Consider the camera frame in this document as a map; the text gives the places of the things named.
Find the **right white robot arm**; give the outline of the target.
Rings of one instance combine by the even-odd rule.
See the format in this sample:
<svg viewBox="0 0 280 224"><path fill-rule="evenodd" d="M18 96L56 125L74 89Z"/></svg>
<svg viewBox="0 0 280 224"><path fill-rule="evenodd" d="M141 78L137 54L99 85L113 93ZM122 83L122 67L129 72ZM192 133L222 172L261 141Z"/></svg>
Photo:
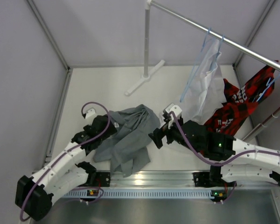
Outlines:
<svg viewBox="0 0 280 224"><path fill-rule="evenodd" d="M157 148L177 142L210 166L208 181L215 186L239 181L269 182L280 187L280 151L253 145L233 136L210 132L194 121L184 122L173 112L148 135Z"/></svg>

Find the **grey button shirt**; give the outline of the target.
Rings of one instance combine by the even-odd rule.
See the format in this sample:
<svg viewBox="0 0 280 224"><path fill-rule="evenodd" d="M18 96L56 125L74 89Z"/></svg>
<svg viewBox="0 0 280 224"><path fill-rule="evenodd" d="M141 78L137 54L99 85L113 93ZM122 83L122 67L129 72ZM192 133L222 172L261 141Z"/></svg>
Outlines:
<svg viewBox="0 0 280 224"><path fill-rule="evenodd" d="M111 175L117 171L129 177L150 162L147 145L152 140L148 135L160 127L160 120L145 105L110 111L110 116L117 132L95 150L93 161L110 161Z"/></svg>

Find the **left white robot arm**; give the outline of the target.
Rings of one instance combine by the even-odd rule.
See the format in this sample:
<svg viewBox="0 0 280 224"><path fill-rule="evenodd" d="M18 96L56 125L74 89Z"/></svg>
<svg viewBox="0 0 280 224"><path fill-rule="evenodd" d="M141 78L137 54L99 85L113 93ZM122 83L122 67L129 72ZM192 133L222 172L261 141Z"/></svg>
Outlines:
<svg viewBox="0 0 280 224"><path fill-rule="evenodd" d="M94 187L99 192L99 173L84 158L116 132L109 115L98 115L56 158L30 177L22 176L15 195L20 220L26 221L24 213L35 221L42 220L61 197L77 187Z"/></svg>

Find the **light blue hanger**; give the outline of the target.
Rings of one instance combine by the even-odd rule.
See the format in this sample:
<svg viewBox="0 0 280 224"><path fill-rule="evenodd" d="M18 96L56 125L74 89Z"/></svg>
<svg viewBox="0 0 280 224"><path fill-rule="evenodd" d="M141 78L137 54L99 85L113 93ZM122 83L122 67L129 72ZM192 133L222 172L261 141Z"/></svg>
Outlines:
<svg viewBox="0 0 280 224"><path fill-rule="evenodd" d="M204 48L205 48L205 45L206 45L206 43L208 42L208 41L207 41L207 37L208 37L210 31L211 31L211 28L208 28L208 30L207 30L207 32L206 32L206 35L205 35L205 37L204 37L204 41L203 41L201 50L200 50L198 56L196 57L196 60L195 60L194 65L193 65L193 67L192 67L192 70L191 70L191 72L190 72L190 74L189 74L189 78L188 78L188 80L187 80L186 86L185 86L185 88L184 88L184 90L183 90L183 92L182 92L182 94L181 94L181 96L180 96L180 99L179 99L179 102L180 102L180 103L183 101L183 99L184 99L184 97L185 97L185 95L186 95L186 93L187 93L187 91L188 91L188 89L189 89L189 87L190 87L190 84L191 84L192 80L193 80L194 77L195 77L195 73L196 73L196 71L198 70L197 65L198 65L199 60L200 60L201 57L202 57L202 54L203 54L203 50L204 50Z"/></svg>

